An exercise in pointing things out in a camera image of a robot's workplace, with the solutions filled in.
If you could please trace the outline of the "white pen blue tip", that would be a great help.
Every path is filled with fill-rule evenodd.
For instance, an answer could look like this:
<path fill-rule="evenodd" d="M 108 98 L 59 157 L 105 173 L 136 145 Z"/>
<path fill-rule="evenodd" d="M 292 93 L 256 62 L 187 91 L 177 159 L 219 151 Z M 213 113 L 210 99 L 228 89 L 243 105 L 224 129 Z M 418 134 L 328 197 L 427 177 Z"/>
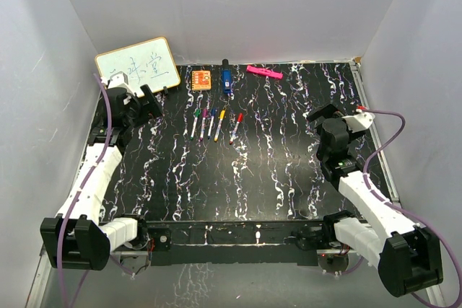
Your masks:
<path fill-rule="evenodd" d="M 209 121 L 208 132 L 207 132 L 207 139 L 209 139 L 209 140 L 212 137 L 213 125 L 214 125 L 214 117 L 211 117 L 210 121 Z"/>

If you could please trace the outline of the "white pen red tip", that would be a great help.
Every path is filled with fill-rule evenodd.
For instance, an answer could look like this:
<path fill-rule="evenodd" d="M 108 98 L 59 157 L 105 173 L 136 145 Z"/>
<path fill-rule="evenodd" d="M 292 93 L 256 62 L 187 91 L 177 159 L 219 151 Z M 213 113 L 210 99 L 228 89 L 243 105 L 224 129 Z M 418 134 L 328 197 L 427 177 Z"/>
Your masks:
<path fill-rule="evenodd" d="M 230 137 L 230 145 L 232 145 L 234 140 L 235 140 L 239 125 L 240 125 L 240 122 L 236 122 L 235 127 L 233 128 L 233 131 L 232 131 L 232 134 L 231 134 L 231 137 Z"/>

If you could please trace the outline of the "white pen purple tip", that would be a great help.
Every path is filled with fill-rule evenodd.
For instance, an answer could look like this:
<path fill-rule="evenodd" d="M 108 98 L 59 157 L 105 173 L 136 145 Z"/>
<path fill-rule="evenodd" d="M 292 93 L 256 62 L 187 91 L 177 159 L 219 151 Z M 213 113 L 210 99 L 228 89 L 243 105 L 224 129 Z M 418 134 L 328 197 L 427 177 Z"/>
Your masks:
<path fill-rule="evenodd" d="M 200 135 L 199 135 L 199 141 L 204 140 L 205 126 L 206 126 L 206 117 L 203 117 L 201 120 L 201 130 L 200 130 Z"/>

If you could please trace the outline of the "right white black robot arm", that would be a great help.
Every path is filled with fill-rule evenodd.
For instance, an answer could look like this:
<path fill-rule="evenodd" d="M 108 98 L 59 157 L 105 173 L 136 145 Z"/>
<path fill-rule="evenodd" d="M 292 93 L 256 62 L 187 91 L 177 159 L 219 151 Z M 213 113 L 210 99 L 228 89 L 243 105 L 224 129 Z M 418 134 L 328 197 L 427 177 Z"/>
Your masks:
<path fill-rule="evenodd" d="M 324 218 L 323 242 L 332 248 L 353 248 L 378 270 L 380 280 L 394 297 L 414 293 L 443 282 L 440 240 L 390 206 L 370 180 L 364 179 L 349 147 L 365 135 L 374 116 L 364 108 L 343 114 L 327 104 L 312 111 L 308 122 L 320 137 L 316 157 L 326 181 L 349 200 L 365 218 L 362 223 L 348 211 Z"/>

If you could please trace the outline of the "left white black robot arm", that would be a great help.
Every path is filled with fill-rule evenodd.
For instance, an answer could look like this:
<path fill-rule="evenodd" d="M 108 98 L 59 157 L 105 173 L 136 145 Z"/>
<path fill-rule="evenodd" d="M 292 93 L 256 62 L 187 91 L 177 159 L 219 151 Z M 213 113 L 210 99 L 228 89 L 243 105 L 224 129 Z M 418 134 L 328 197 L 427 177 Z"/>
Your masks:
<path fill-rule="evenodd" d="M 140 250 L 147 245 L 149 232 L 141 216 L 123 214 L 100 223 L 106 191 L 133 129 L 162 116 L 149 86 L 141 86 L 141 92 L 137 95 L 124 84 L 103 92 L 69 197 L 56 216 L 45 218 L 40 225 L 53 268 L 102 270 L 120 246 Z"/>

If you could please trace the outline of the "white pen yellow tip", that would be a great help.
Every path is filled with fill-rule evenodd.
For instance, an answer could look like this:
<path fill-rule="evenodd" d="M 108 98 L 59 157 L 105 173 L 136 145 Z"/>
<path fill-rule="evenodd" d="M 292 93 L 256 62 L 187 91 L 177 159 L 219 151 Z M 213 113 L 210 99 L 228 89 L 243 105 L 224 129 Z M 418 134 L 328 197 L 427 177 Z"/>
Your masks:
<path fill-rule="evenodd" d="M 218 125 L 217 125 L 217 129 L 216 129 L 216 132 L 215 132 L 215 135 L 214 135 L 214 142 L 217 142 L 217 141 L 218 141 L 219 133 L 220 133 L 221 127 L 222 127 L 222 118 L 219 119 L 219 122 L 218 122 Z"/>

